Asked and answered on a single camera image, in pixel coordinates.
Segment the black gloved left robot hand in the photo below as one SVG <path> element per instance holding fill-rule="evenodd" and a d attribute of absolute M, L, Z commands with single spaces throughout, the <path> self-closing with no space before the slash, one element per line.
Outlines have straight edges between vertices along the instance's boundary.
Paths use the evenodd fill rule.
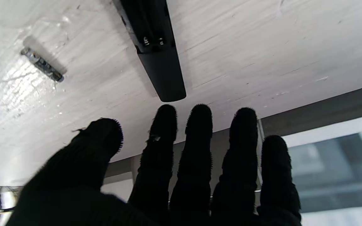
<path fill-rule="evenodd" d="M 205 104 L 191 110 L 177 182 L 173 144 L 174 106 L 155 115 L 132 193 L 127 202 L 101 192 L 110 159 L 123 143 L 116 120 L 101 118 L 80 129 L 22 188 L 8 226 L 300 226 L 300 198 L 293 183 L 291 158 L 282 137 L 262 143 L 262 188 L 257 189 L 257 115 L 239 109 L 229 130 L 229 149 L 214 192 L 210 180 L 212 114 Z"/>

